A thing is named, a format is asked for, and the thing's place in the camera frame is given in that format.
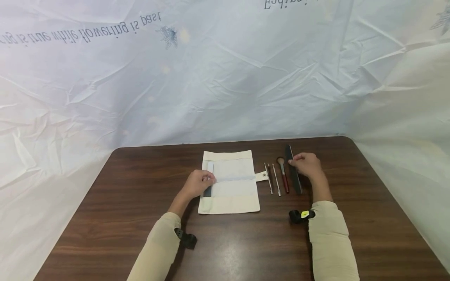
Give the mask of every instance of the brush with red handle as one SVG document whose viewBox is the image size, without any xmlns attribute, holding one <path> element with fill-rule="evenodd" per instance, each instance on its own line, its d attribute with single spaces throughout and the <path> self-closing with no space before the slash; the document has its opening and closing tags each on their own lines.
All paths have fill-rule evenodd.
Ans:
<svg viewBox="0 0 450 281">
<path fill-rule="evenodd" d="M 288 179 L 286 178 L 286 173 L 284 172 L 284 158 L 278 157 L 277 162 L 278 162 L 278 164 L 280 164 L 281 174 L 283 175 L 284 190 L 286 191 L 286 194 L 288 194 L 289 193 L 289 185 L 288 185 Z"/>
</svg>

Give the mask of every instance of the hand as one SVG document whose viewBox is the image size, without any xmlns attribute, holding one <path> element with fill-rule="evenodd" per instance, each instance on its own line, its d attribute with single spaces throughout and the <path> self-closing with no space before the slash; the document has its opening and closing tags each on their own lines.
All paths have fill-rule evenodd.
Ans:
<svg viewBox="0 0 450 281">
<path fill-rule="evenodd" d="M 180 194 L 186 196 L 189 200 L 200 196 L 200 194 L 208 188 L 216 183 L 216 178 L 211 172 L 202 171 L 202 170 L 194 170 L 186 180 L 183 188 L 180 191 Z"/>
<path fill-rule="evenodd" d="M 297 168 L 297 171 L 311 179 L 317 175 L 323 174 L 320 160 L 314 153 L 302 152 L 289 160 L 289 164 Z"/>
</svg>

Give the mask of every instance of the beige sleeve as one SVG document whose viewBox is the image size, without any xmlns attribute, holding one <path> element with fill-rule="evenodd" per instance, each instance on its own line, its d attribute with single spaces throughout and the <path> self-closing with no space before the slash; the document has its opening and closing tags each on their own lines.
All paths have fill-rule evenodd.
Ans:
<svg viewBox="0 0 450 281">
<path fill-rule="evenodd" d="M 348 238 L 344 216 L 333 202 L 312 205 L 309 220 L 312 263 L 316 281 L 359 281 L 355 255 Z"/>
<path fill-rule="evenodd" d="M 177 227 L 181 222 L 174 213 L 165 213 L 155 223 L 127 281 L 164 281 L 180 245 Z"/>
</svg>

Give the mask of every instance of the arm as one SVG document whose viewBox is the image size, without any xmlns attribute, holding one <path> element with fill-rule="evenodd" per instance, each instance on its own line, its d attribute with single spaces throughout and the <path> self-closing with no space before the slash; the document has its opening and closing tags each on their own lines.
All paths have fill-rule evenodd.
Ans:
<svg viewBox="0 0 450 281">
<path fill-rule="evenodd" d="M 333 203 L 328 180 L 313 153 L 300 153 L 289 163 L 309 177 L 316 216 L 309 220 L 316 281 L 359 281 L 355 255 L 341 211 Z"/>
<path fill-rule="evenodd" d="M 189 202 L 216 181 L 208 171 L 192 172 L 169 210 L 153 226 L 127 281 L 163 281 L 175 260 L 180 240 L 175 228 L 181 228 L 181 217 Z"/>
</svg>

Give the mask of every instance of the white backdrop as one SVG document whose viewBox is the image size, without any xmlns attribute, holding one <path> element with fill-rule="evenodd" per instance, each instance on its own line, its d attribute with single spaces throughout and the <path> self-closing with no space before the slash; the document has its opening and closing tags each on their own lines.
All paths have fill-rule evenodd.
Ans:
<svg viewBox="0 0 450 281">
<path fill-rule="evenodd" d="M 117 147 L 340 134 L 450 269 L 448 5 L 4 0 L 0 280 L 33 279 Z"/>
</svg>

